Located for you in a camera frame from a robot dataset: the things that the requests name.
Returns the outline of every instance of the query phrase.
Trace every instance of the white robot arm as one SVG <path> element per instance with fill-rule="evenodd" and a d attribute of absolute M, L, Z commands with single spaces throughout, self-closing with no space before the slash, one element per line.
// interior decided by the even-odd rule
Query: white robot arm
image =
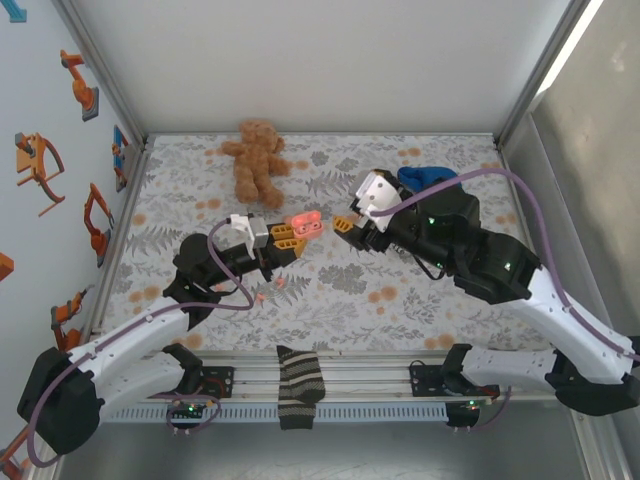
<path fill-rule="evenodd" d="M 406 250 L 421 267 L 424 260 L 452 276 L 467 294 L 511 310 L 554 346 L 512 352 L 456 344 L 442 367 L 450 390 L 513 385 L 552 391 L 588 415 L 637 406 L 640 381 L 631 370 L 640 358 L 638 339 L 616 333 L 559 289 L 553 272 L 521 242 L 480 227 L 478 199 L 458 184 L 485 173 L 524 185 L 511 172 L 485 169 L 414 195 L 388 171 L 364 172 L 351 190 L 360 220 L 335 217 L 334 230 L 358 250 L 385 252 L 392 244 Z"/>
<path fill-rule="evenodd" d="M 225 224 L 245 233 L 246 243 L 216 250 L 213 235 Z M 252 308 L 242 275 L 259 270 L 270 281 L 272 270 L 294 262 L 305 246 L 306 240 L 294 238 L 291 226 L 266 225 L 252 215 L 232 215 L 209 237 L 187 237 L 173 260 L 176 277 L 163 298 L 96 340 L 70 352 L 51 348 L 38 357 L 18 405 L 18 413 L 30 423 L 27 447 L 32 460 L 34 431 L 62 455 L 82 445 L 100 422 L 128 405 L 163 392 L 195 394 L 202 383 L 202 361 L 182 345 L 169 343 L 204 321 L 214 308 Z M 244 293 L 247 305 L 219 303 L 229 293 L 211 287 L 225 280 Z"/>

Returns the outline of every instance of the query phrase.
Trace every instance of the metal bar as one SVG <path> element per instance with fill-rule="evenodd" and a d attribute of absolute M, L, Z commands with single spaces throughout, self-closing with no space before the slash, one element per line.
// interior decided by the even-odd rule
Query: metal bar
<path fill-rule="evenodd" d="M 125 129 L 131 135 L 133 143 L 138 148 L 144 145 L 146 136 L 141 122 L 129 107 L 126 95 L 119 87 L 115 76 L 111 73 L 108 63 L 100 54 L 100 49 L 94 42 L 86 22 L 83 20 L 80 9 L 75 5 L 74 0 L 51 0 L 58 10 L 65 26 L 80 49 L 85 64 L 91 69 L 100 88 L 107 96 L 111 106 L 116 111 L 118 118 L 122 121 Z"/>
<path fill-rule="evenodd" d="M 547 72 L 551 68 L 553 61 L 560 53 L 562 46 L 571 34 L 573 27 L 575 27 L 576 23 L 580 19 L 582 12 L 584 12 L 585 8 L 587 8 L 589 2 L 590 0 L 571 0 L 569 5 L 565 9 L 562 18 L 558 22 L 558 25 L 551 35 L 551 38 L 542 51 L 542 55 L 538 59 L 536 66 L 533 68 L 533 72 L 531 72 L 531 75 L 529 76 L 529 79 L 527 80 L 522 93 L 520 93 L 520 96 L 518 97 L 518 100 L 516 100 L 511 113 L 509 113 L 504 127 L 502 127 L 502 130 L 498 134 L 497 138 L 499 149 L 502 149 L 505 143 L 507 143 L 514 130 L 520 123 L 520 120 L 524 117 L 524 114 L 527 112 L 529 105 L 535 98 L 536 93 L 538 93 L 544 77 L 547 75 Z"/>
<path fill-rule="evenodd" d="M 380 136 L 383 137 L 385 135 L 388 136 L 393 136 L 393 135 L 400 135 L 400 136 L 428 136 L 428 137 L 493 137 L 493 133 L 491 132 L 389 132 L 389 131 L 382 131 L 382 132 L 369 132 L 369 131 L 364 131 L 364 132 L 291 132 L 291 131 L 284 131 L 284 132 L 278 132 L 280 135 L 332 135 L 332 136 L 338 136 L 338 137 L 346 137 L 349 135 L 357 135 L 357 136 Z M 206 136 L 211 136 L 211 135 L 239 135 L 238 131 L 221 131 L 221 132 L 192 132 L 192 131 L 187 131 L 187 132 L 153 132 L 150 133 L 149 135 L 154 135 L 155 137 L 177 137 L 177 136 L 181 136 L 181 135 L 193 135 L 193 136 L 197 136 L 197 135 L 206 135 Z"/>
<path fill-rule="evenodd" d="M 104 273 L 100 277 L 97 285 L 96 299 L 91 305 L 91 310 L 88 315 L 88 322 L 85 324 L 82 332 L 81 342 L 86 342 L 92 335 L 96 326 L 100 325 L 104 317 L 104 312 L 107 308 L 109 301 L 109 295 L 111 293 L 111 287 L 115 280 L 118 265 L 120 264 L 120 258 L 124 253 L 124 244 L 127 238 L 127 233 L 131 226 L 131 217 L 135 209 L 140 189 L 142 188 L 142 177 L 147 165 L 147 159 L 149 154 L 147 152 L 139 152 L 133 159 L 134 171 L 132 177 L 129 179 L 129 183 L 126 187 L 127 198 L 125 200 L 122 214 L 118 220 L 114 235 L 111 237 L 109 248 L 107 249 L 107 257 L 105 259 Z"/>

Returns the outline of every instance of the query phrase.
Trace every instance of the teddy bear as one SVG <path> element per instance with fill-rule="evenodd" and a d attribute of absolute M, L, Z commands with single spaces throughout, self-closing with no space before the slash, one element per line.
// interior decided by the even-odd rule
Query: teddy bear
<path fill-rule="evenodd" d="M 239 127 L 242 143 L 224 142 L 222 152 L 235 158 L 236 197 L 240 203 L 260 200 L 267 208 L 280 208 L 284 194 L 269 175 L 289 175 L 291 164 L 278 156 L 284 140 L 267 120 L 247 120 Z"/>

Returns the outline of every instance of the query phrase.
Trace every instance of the patterned mat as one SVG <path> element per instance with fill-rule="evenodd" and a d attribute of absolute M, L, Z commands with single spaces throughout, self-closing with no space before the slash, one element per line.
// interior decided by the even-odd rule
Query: patterned mat
<path fill-rule="evenodd" d="M 282 156 L 295 165 L 291 176 L 274 184 L 286 194 L 285 206 L 265 211 L 240 204 L 233 193 L 233 159 L 220 153 L 229 135 L 160 136 L 144 173 L 125 251 L 103 326 L 125 322 L 151 303 L 173 279 L 172 259 L 190 233 L 206 233 L 231 213 L 263 215 L 267 223 L 319 210 L 330 223 L 348 214 L 348 189 L 364 169 L 392 172 L 403 165 L 440 165 L 458 172 L 498 166 L 488 136 L 329 136 L 286 135 Z M 481 202 L 485 228 L 522 238 L 505 180 L 485 177 L 465 189 Z M 239 243 L 224 231 L 218 246 Z M 285 270 L 284 285 L 265 283 L 259 273 L 245 284 L 265 300 L 249 312 L 214 311 L 186 338 L 192 349 L 257 350 L 276 344 L 297 349 L 447 349 L 471 342 L 503 349 L 541 349 L 544 339 L 521 321 L 466 296 L 451 279 L 429 280 L 413 259 L 351 250 L 328 229 L 312 240 L 303 257 Z M 241 294 L 225 299 L 242 304 Z"/>

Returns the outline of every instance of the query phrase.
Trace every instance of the striped sock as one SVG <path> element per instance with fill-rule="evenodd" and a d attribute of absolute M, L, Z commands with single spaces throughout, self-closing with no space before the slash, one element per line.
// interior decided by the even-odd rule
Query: striped sock
<path fill-rule="evenodd" d="M 282 430 L 311 429 L 316 403 L 324 398 L 324 380 L 315 352 L 291 350 L 278 345 L 280 391 L 278 417 Z"/>

